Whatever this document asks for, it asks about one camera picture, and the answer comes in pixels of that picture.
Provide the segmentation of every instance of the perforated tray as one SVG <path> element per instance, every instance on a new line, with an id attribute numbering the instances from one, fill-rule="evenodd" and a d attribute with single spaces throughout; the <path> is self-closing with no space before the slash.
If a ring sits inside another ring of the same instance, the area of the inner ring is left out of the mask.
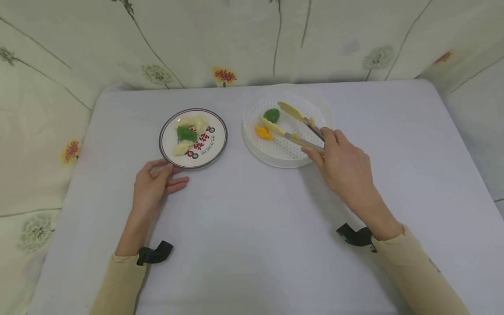
<path id="1" fill-rule="evenodd" d="M 257 92 L 248 102 L 243 113 L 243 138 L 249 150 L 261 161 L 281 168 L 301 167 L 310 163 L 310 159 L 300 147 L 282 137 L 275 136 L 269 141 L 259 138 L 254 125 L 259 124 L 259 117 L 270 108 L 280 110 L 277 125 L 289 133 L 299 133 L 301 137 L 314 144 L 324 146 L 323 142 L 303 123 L 283 112 L 277 105 L 282 101 L 299 109 L 307 117 L 313 117 L 319 127 L 333 125 L 333 113 L 327 100 L 304 86 L 278 84 Z"/>

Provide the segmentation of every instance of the black wrist clip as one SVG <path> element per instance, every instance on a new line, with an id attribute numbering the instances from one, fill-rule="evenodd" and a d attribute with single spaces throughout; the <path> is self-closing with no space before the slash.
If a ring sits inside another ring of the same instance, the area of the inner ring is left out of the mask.
<path id="1" fill-rule="evenodd" d="M 156 250 L 150 249 L 148 247 L 142 247 L 138 254 L 140 258 L 138 258 L 137 265 L 143 266 L 144 264 L 157 264 L 165 261 L 170 255 L 173 246 L 170 243 L 165 241 L 161 241 L 159 243 L 158 248 Z"/>
<path id="2" fill-rule="evenodd" d="M 350 245 L 358 247 L 371 245 L 371 236 L 373 234 L 368 227 L 363 227 L 355 232 L 348 223 L 345 223 L 336 232 Z"/>

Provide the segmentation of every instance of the black strap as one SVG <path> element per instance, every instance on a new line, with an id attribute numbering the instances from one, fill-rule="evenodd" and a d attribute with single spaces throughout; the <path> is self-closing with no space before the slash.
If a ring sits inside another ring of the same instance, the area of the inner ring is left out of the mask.
<path id="1" fill-rule="evenodd" d="M 138 258 L 137 265 L 143 266 L 143 264 L 157 264 L 163 262 L 168 258 L 172 249 L 173 246 L 163 240 L 159 243 L 156 250 L 142 247 L 138 252 L 140 258 Z"/>

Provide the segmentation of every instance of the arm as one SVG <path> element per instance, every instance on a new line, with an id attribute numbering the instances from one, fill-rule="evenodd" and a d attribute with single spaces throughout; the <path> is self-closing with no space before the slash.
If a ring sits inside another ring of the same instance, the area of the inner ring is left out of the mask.
<path id="1" fill-rule="evenodd" d="M 165 165 L 152 173 L 154 167 Z M 170 179 L 181 172 L 164 159 L 148 162 L 137 174 L 133 206 L 115 254 L 108 262 L 105 278 L 90 315 L 132 315 L 147 266 L 138 266 L 138 252 L 144 246 L 149 228 L 163 195 L 184 188 L 189 177 Z"/>
<path id="2" fill-rule="evenodd" d="M 369 156 L 339 131 L 322 128 L 324 155 L 303 147 L 326 184 L 373 233 L 371 241 L 409 305 L 418 314 L 469 314 L 460 297 L 392 215 L 373 184 Z"/>

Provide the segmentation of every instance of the orange flower print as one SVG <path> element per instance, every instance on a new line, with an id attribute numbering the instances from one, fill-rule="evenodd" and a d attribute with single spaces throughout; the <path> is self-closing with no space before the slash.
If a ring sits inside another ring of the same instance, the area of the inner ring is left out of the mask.
<path id="1" fill-rule="evenodd" d="M 222 82 L 222 86 L 232 85 L 236 81 L 236 74 L 233 71 L 221 67 L 212 67 L 212 73 L 217 84 Z"/>
<path id="2" fill-rule="evenodd" d="M 452 57 L 453 53 L 451 50 L 447 51 L 444 53 L 444 55 L 442 55 L 441 57 L 439 57 L 436 61 L 434 61 L 434 64 L 440 64 L 441 62 L 446 62 L 448 59 L 450 59 Z"/>
<path id="3" fill-rule="evenodd" d="M 79 158 L 81 151 L 81 142 L 77 139 L 71 139 L 61 152 L 60 160 L 63 165 L 73 165 Z"/>

